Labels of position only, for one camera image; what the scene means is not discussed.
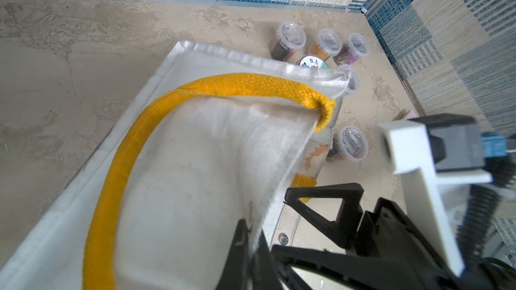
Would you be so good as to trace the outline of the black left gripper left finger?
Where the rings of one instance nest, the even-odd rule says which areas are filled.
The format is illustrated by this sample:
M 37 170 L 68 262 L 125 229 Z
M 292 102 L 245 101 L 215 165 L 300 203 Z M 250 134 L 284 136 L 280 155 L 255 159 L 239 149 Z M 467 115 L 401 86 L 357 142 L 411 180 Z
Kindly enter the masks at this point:
M 249 231 L 245 219 L 239 220 L 231 241 L 226 263 L 216 290 L 247 289 L 249 281 Z

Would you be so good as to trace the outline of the clear plastic seed jar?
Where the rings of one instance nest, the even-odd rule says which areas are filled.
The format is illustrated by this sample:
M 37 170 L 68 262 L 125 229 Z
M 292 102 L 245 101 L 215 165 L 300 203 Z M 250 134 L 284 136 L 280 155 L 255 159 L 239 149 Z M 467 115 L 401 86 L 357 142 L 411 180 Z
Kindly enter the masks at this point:
M 285 21 L 278 27 L 275 34 L 276 42 L 272 45 L 270 52 L 274 60 L 286 61 L 305 47 L 305 31 L 295 22 Z

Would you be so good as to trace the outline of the white canvas tote bag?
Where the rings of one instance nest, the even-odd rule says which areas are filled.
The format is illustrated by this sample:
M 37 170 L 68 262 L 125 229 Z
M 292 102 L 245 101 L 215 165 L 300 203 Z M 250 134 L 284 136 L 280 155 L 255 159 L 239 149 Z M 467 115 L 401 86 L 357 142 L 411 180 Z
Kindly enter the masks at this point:
M 1 269 L 2 289 L 216 289 L 324 145 L 349 74 L 179 41 Z

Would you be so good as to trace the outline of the clear seed jar red contents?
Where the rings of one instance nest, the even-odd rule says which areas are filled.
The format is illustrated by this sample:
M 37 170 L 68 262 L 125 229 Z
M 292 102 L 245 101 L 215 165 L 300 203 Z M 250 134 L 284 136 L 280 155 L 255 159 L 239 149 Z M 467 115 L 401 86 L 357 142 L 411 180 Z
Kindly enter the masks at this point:
M 341 52 L 342 46 L 343 43 L 339 35 L 329 28 L 324 28 L 315 36 L 309 53 L 326 61 L 330 57 L 337 56 L 337 54 Z

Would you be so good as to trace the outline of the clear seed jar dark contents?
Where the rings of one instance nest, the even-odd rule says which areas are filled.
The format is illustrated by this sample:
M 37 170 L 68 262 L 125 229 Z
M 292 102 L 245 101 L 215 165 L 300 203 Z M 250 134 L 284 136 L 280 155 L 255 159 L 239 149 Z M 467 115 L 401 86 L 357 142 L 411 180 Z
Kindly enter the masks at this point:
M 352 65 L 368 56 L 370 51 L 370 43 L 361 34 L 352 33 L 333 60 L 337 66 Z

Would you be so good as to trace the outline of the clear seed jar brown contents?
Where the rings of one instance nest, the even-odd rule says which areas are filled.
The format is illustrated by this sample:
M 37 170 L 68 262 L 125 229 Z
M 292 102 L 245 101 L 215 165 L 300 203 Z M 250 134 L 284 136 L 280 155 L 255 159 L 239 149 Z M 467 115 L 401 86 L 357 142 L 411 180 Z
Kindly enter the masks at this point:
M 333 135 L 328 161 L 362 161 L 367 157 L 369 144 L 365 134 L 355 126 L 345 126 Z

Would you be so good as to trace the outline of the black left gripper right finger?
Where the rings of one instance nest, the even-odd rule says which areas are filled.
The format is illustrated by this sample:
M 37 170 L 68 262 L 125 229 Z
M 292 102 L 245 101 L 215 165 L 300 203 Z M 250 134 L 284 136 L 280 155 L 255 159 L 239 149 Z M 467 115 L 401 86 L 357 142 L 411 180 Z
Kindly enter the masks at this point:
M 251 282 L 254 290 L 282 290 L 277 268 L 263 232 L 252 257 Z

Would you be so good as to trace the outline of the clear seed jar purple contents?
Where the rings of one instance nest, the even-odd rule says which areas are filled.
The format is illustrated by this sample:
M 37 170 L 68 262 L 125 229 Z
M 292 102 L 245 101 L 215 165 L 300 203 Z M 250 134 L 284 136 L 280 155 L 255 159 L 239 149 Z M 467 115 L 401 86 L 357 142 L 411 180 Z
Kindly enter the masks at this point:
M 353 95 L 353 94 L 357 93 L 360 88 L 360 84 L 361 84 L 359 75 L 357 74 L 357 72 L 354 69 L 352 69 L 347 64 L 342 65 L 341 68 L 344 71 L 347 71 L 347 73 L 350 76 L 348 86 L 346 89 L 346 94 Z

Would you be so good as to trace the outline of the green label seed jar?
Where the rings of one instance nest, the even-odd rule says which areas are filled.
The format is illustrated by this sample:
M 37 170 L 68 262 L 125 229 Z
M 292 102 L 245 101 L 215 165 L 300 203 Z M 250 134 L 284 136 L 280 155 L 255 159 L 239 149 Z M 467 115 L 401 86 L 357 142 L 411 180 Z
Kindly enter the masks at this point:
M 318 56 L 314 55 L 303 56 L 298 61 L 298 65 L 306 68 L 329 69 L 328 65 L 323 59 L 320 59 Z

